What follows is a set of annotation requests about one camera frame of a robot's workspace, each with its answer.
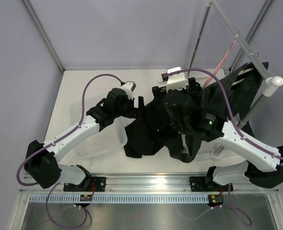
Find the black shirt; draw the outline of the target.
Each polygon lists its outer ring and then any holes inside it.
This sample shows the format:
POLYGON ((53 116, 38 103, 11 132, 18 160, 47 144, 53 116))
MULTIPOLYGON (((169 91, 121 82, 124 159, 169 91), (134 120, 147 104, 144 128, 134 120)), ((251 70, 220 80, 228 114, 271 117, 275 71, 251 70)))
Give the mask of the black shirt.
POLYGON ((145 105, 142 115, 125 127, 125 155, 130 158, 155 155, 163 147, 173 146, 180 135, 171 126, 171 119, 162 101, 153 99, 145 105))

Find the dark striped shirt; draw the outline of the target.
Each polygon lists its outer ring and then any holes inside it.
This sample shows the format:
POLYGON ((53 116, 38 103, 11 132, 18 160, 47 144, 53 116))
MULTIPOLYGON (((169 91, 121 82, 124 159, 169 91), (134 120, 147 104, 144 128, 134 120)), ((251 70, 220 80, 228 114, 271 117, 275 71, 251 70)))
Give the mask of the dark striped shirt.
POLYGON ((212 142, 225 137, 222 130, 231 117, 243 118, 250 110, 252 102, 263 79, 252 63, 246 63, 212 83, 194 95, 171 92, 162 99, 170 116, 173 128, 180 139, 169 146, 172 158, 184 163, 192 162, 202 142, 212 142), (239 84, 231 87, 241 70, 254 68, 239 84))

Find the pink hanger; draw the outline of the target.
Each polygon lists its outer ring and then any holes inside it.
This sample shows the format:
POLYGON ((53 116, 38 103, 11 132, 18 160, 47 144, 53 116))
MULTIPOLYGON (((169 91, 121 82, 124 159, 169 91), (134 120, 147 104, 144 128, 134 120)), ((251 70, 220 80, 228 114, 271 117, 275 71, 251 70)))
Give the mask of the pink hanger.
MULTIPOLYGON (((221 61, 219 62, 219 64, 217 65, 217 67, 214 69, 214 71, 212 72, 213 75, 216 75, 218 73, 218 71, 221 69, 222 65, 224 64, 224 62, 227 60, 229 54, 232 52, 234 46, 236 45, 237 41, 234 40, 234 42, 232 43, 232 45, 230 46, 229 50, 226 52, 226 54, 224 55, 224 57, 221 59, 221 61)), ((212 80, 213 78, 211 76, 209 76, 205 83, 203 84, 202 88, 205 88, 212 80)))

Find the wooden hanger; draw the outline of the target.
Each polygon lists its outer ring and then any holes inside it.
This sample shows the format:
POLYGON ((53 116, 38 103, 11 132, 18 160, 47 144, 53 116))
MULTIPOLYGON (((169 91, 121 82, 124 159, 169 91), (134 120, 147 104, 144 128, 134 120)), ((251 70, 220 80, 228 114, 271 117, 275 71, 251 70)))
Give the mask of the wooden hanger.
POLYGON ((234 87, 235 85, 241 83, 245 78, 246 78, 246 75, 253 71, 254 68, 248 68, 248 69, 244 69, 244 70, 241 70, 238 75, 236 76, 234 82, 232 83, 231 87, 234 87))

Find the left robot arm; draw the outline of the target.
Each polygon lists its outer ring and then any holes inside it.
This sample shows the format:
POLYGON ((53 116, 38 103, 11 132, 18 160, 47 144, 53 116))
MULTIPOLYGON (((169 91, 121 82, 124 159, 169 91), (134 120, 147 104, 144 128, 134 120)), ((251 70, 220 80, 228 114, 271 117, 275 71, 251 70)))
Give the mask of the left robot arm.
POLYGON ((31 142, 22 167, 35 180, 34 184, 43 189, 62 183, 86 191, 91 185, 91 173, 81 165, 62 165, 60 161, 78 144, 104 130, 115 119, 139 118, 144 106, 142 96, 138 98, 138 107, 135 107, 134 99, 126 90, 113 88, 64 133, 43 143, 37 140, 31 142))

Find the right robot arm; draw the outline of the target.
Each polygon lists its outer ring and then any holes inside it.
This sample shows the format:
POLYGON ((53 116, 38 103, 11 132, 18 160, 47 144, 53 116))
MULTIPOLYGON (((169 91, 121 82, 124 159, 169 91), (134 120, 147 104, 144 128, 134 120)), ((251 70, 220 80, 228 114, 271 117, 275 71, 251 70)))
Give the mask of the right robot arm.
POLYGON ((194 156, 183 154, 182 134, 194 140, 212 142, 230 149, 245 158, 239 164, 226 167, 212 166, 208 169, 205 186, 216 190, 233 182, 246 182, 274 188, 283 183, 283 146, 270 147, 241 131, 234 120, 226 120, 215 110, 196 107, 191 95, 184 91, 152 88, 153 102, 163 111, 159 119, 162 129, 155 136, 162 139, 172 157, 189 163, 194 156))

